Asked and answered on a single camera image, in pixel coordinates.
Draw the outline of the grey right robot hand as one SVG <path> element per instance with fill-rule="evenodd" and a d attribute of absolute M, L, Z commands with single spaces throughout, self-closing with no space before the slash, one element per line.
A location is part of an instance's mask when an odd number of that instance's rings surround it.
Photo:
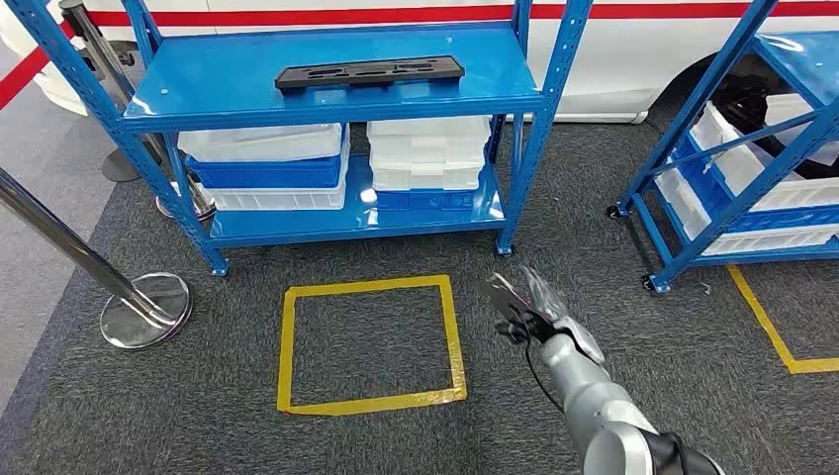
<path fill-rule="evenodd" d="M 521 265 L 519 269 L 527 280 L 532 306 L 554 328 L 566 327 L 570 312 L 563 293 L 552 287 L 533 268 Z"/>

